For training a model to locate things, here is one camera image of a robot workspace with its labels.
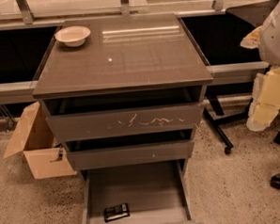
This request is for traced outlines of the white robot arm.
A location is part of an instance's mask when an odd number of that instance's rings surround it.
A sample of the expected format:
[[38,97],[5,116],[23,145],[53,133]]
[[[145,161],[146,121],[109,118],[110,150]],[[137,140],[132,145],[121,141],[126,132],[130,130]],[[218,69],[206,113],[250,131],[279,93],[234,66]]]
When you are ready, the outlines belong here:
[[262,25],[241,40],[241,47],[258,49],[270,70],[258,72],[254,80],[247,128],[263,131],[272,124],[280,109],[280,1]]

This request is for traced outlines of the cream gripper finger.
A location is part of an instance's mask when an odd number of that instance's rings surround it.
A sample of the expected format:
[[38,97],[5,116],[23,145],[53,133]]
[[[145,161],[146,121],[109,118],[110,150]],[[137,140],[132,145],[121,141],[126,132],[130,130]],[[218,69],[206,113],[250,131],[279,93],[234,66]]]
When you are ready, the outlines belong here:
[[241,40],[240,46],[250,50],[256,49],[259,45],[260,32],[260,26],[255,28],[250,34]]

